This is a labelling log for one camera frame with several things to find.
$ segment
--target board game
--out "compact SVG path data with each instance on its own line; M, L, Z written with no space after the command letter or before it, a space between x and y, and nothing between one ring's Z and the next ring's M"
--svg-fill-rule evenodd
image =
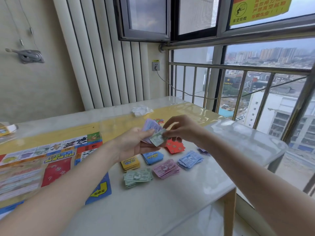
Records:
M0 219L103 144L99 132L0 155ZM108 173L85 204L112 194Z

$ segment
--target person's right hand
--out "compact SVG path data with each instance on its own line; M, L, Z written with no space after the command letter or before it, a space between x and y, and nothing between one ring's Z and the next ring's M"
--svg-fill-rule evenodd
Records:
M167 138L172 138L173 141L182 142L182 139L193 142L197 146L200 145L199 139L206 130L198 123L193 121L187 115L180 115L171 117L163 126L168 128L173 123L177 122L172 126L169 131L166 131L163 135Z

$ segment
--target crumpled tissue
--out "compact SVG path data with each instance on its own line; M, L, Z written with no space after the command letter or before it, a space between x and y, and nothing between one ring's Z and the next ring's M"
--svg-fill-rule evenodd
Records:
M140 105L140 107L132 108L132 112L136 117L146 115L148 113L153 113L153 110L148 108L147 106Z

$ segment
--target green banknote stack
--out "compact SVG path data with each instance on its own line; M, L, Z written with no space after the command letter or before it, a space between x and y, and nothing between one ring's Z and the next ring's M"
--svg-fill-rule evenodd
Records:
M150 168L139 171L128 170L124 174L125 185L128 189L143 182L149 182L151 180L153 180L153 175L151 173Z

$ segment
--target person's left arm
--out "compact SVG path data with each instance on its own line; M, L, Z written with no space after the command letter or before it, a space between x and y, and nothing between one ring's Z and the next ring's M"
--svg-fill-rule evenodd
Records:
M60 235L108 170L117 162L160 148L141 142L154 130L133 128L106 142L83 162L43 188L0 221L2 235Z

